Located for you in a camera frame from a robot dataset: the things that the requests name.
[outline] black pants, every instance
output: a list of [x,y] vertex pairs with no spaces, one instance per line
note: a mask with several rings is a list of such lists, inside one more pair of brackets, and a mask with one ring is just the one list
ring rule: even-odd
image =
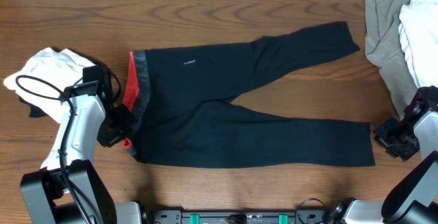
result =
[[205,168],[372,166],[369,123],[287,119],[230,104],[291,71],[358,50],[347,24],[331,23],[250,43],[135,51],[135,157]]

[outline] green connector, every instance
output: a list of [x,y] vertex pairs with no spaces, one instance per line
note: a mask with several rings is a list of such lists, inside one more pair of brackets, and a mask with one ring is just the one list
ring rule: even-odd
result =
[[287,215],[286,214],[279,215],[279,224],[287,224]]
[[190,224],[199,224],[199,214],[190,215]]

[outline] beige cloth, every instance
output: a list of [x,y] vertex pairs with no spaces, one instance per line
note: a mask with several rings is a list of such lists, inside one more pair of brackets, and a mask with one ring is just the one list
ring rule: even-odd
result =
[[398,35],[398,15],[402,5],[409,4],[409,1],[365,0],[365,55],[380,68],[380,74],[401,119],[404,109],[417,91],[404,60]]

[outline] white towel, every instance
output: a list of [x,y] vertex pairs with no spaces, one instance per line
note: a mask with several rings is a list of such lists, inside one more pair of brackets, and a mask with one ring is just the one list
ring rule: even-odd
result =
[[[68,108],[66,106],[63,107],[59,101],[37,97],[21,90],[15,83],[16,77],[18,75],[38,77],[53,84],[60,90],[64,90],[65,87],[72,86],[81,79],[82,68],[93,65],[91,61],[73,53],[69,49],[64,49],[57,53],[51,48],[46,48],[32,56],[21,71],[7,77],[3,84],[10,90],[15,90],[27,102],[41,108],[42,111],[56,122],[61,123],[62,116],[68,111]],[[20,79],[19,82],[23,87],[38,94],[50,97],[59,97],[60,95],[51,87],[32,79]]]
[[399,18],[400,44],[415,85],[438,86],[438,0],[411,0]]

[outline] wood grain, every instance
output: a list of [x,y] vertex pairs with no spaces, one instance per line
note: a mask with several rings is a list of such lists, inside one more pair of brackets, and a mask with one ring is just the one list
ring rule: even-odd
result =
[[[364,54],[364,0],[3,0],[0,78],[45,47],[69,48],[108,65],[125,85],[136,49],[246,42],[303,27],[347,21],[362,48],[243,94],[235,104],[287,117],[371,121],[395,115],[388,90]],[[19,184],[39,169],[58,124],[28,118],[29,108],[0,87],[0,223],[29,223]],[[381,200],[419,162],[393,159],[373,141],[377,166],[286,164],[192,169],[137,163],[121,145],[96,149],[95,167],[115,201],[189,210],[293,209],[317,197]]]

